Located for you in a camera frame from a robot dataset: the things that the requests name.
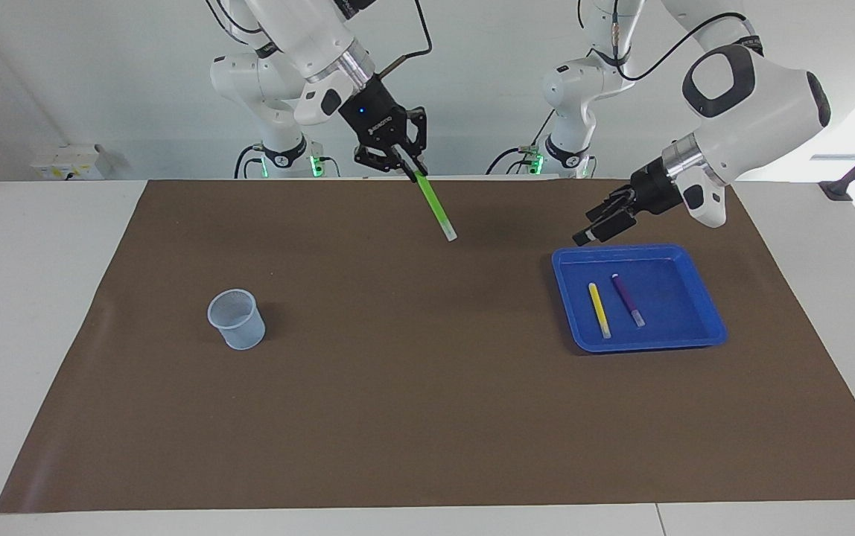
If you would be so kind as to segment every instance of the white table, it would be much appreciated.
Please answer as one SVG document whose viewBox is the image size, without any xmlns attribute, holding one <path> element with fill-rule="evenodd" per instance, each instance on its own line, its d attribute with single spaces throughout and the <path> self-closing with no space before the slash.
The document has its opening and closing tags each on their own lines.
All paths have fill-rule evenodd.
<svg viewBox="0 0 855 536">
<path fill-rule="evenodd" d="M 144 186 L 0 183 L 0 493 Z M 855 396 L 854 207 L 810 184 L 737 192 Z M 843 536 L 855 501 L 0 516 L 0 534 L 80 532 Z"/>
</svg>

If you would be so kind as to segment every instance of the translucent cup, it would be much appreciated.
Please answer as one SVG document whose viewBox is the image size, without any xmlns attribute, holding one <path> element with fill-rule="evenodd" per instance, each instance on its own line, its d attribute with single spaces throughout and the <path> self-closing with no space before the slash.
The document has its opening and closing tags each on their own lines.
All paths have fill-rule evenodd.
<svg viewBox="0 0 855 536">
<path fill-rule="evenodd" d="M 209 303 L 209 323 L 233 350 L 250 350 L 265 337 L 265 322 L 255 296 L 243 289 L 227 290 Z"/>
</svg>

